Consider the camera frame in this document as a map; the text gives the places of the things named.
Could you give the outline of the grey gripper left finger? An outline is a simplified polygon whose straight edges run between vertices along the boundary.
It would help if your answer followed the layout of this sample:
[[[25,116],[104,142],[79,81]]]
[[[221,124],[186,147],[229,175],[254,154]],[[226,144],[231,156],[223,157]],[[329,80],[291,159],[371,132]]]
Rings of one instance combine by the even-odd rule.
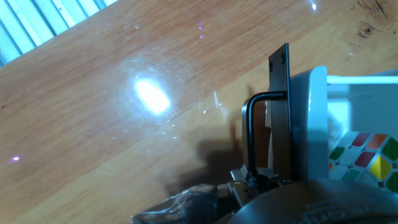
[[[228,223],[258,196],[257,178],[244,167],[226,184],[198,184],[132,216],[132,224]]]

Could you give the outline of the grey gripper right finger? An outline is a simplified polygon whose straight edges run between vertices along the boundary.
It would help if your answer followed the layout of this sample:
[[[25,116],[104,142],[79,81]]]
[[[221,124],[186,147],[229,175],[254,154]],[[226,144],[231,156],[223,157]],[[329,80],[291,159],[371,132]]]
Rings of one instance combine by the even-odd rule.
[[[278,175],[270,168],[257,168],[257,186],[260,192],[279,187]]]

